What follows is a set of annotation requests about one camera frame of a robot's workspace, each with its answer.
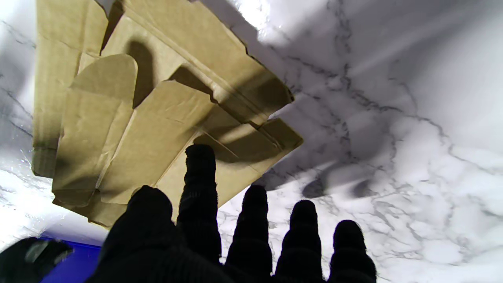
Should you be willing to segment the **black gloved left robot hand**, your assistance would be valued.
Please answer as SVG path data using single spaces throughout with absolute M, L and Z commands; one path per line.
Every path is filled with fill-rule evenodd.
M 217 225 L 216 159 L 212 147 L 195 144 L 177 221 L 168 197 L 147 185 L 127 204 L 103 244 L 89 283 L 323 283 L 316 206 L 298 201 L 281 254 L 272 267 L 266 190 L 246 190 L 228 256 L 221 263 Z

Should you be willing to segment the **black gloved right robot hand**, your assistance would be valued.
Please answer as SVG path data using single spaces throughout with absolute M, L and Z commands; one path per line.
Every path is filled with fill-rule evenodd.
M 39 283 L 73 253 L 73 248 L 53 239 L 29 237 L 1 252 L 2 283 Z

